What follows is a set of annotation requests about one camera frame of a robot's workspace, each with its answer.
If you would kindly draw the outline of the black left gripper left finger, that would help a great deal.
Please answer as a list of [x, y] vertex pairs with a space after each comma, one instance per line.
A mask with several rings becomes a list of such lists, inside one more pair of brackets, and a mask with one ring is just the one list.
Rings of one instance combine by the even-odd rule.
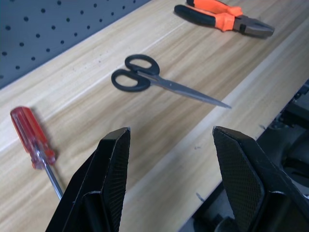
[[72, 176], [45, 232], [119, 232], [131, 131], [102, 138]]

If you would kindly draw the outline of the grey pegboard panel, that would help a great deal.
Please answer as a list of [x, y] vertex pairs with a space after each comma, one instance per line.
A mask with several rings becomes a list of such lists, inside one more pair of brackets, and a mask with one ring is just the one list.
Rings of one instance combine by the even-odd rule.
[[0, 89], [150, 0], [0, 0]]

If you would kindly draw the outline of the red handled screwdriver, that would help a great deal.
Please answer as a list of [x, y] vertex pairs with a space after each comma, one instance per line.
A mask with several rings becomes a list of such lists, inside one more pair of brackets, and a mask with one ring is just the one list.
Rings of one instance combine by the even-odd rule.
[[19, 106], [10, 112], [10, 116], [25, 151], [31, 157], [33, 168], [46, 171], [56, 195], [61, 199], [63, 190], [52, 169], [56, 155], [32, 110]]

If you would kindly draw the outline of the orange and black pliers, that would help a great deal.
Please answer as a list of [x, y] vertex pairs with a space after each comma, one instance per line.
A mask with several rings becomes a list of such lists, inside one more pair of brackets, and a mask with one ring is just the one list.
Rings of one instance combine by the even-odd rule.
[[267, 38], [275, 28], [245, 16], [239, 6], [229, 6], [218, 0], [186, 0], [186, 5], [176, 5], [174, 12], [192, 23], [225, 31], [237, 31], [246, 36]]

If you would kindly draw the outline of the black handled scissors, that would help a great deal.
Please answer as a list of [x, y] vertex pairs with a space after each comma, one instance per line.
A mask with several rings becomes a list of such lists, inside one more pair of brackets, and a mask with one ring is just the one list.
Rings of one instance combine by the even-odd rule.
[[[146, 61], [150, 63], [150, 67], [145, 68], [140, 65], [131, 63], [134, 60]], [[231, 106], [208, 95], [205, 95], [197, 90], [191, 89], [184, 85], [162, 78], [160, 76], [160, 68], [158, 63], [150, 56], [143, 54], [134, 54], [128, 56], [125, 59], [125, 66], [128, 68], [127, 70], [118, 69], [114, 71], [111, 76], [112, 84], [121, 91], [142, 92], [148, 89], [150, 86], [159, 86], [176, 94], [189, 97], [191, 99], [195, 99], [201, 102], [209, 103], [227, 109], [231, 108]], [[118, 83], [116, 79], [121, 75], [128, 77], [132, 80], [135, 80], [137, 84], [134, 86], [124, 86]]]

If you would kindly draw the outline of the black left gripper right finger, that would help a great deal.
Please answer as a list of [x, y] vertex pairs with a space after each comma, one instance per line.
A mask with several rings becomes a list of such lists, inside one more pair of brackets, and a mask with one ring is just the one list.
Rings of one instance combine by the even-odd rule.
[[309, 232], [309, 200], [258, 143], [220, 126], [212, 135], [239, 232]]

